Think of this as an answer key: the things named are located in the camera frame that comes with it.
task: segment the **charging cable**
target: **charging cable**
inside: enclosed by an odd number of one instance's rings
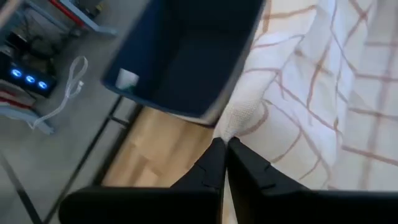
[[[76,73],[75,72],[76,66],[81,61],[83,61],[83,63],[84,63],[83,68],[81,68],[81,70]],[[65,96],[63,97],[61,105],[57,109],[55,109],[53,112],[35,120],[33,122],[33,124],[28,123],[30,128],[35,129],[36,126],[39,125],[41,122],[59,114],[64,109],[64,107],[67,105],[68,100],[76,97],[79,94],[79,92],[81,91],[81,89],[84,85],[84,83],[82,81],[80,81],[80,79],[86,73],[87,68],[88,68],[88,61],[87,61],[86,57],[79,56],[73,60],[72,64],[70,65],[70,68],[69,68],[69,77],[68,77],[68,81],[67,81],[67,86],[65,88]]]

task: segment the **white fabric with orange stripes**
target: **white fabric with orange stripes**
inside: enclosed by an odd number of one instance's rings
[[[313,189],[398,190],[398,1],[268,0],[215,130]]]

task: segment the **gray carpet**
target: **gray carpet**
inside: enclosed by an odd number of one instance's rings
[[[146,2],[147,0],[106,1],[106,7],[96,18],[96,22],[115,27],[119,31],[118,36],[110,38],[90,32],[74,40],[56,58],[60,82],[51,98],[37,105],[37,111],[41,114],[51,112],[60,104],[68,69],[75,57],[86,56],[89,68],[83,78],[85,85],[78,97],[70,100],[59,115],[49,120],[55,128],[55,134],[48,136],[38,129],[31,130],[23,121],[0,117],[0,150],[32,199],[41,219],[47,216],[116,101],[117,96],[100,83],[100,78]],[[123,119],[133,105],[133,102],[124,100],[118,109],[118,116]],[[108,125],[82,173],[73,184],[73,189],[90,181],[120,128],[117,123]],[[30,223],[15,189],[2,169],[0,191],[0,223]]]

